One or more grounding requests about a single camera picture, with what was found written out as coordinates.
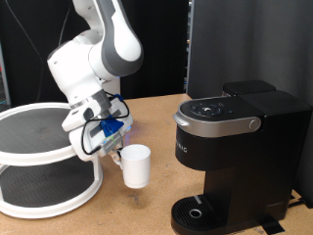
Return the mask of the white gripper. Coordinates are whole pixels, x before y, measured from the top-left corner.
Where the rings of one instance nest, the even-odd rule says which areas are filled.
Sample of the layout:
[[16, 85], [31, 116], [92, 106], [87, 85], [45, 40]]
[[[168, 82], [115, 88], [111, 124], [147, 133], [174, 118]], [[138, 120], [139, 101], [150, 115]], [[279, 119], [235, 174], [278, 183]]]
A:
[[76, 155], [83, 161], [92, 161], [112, 151], [112, 159], [121, 164], [123, 136], [133, 123], [127, 104], [121, 99], [112, 99], [111, 106], [100, 114], [100, 107], [95, 101], [90, 105], [72, 110], [68, 119], [69, 142]]

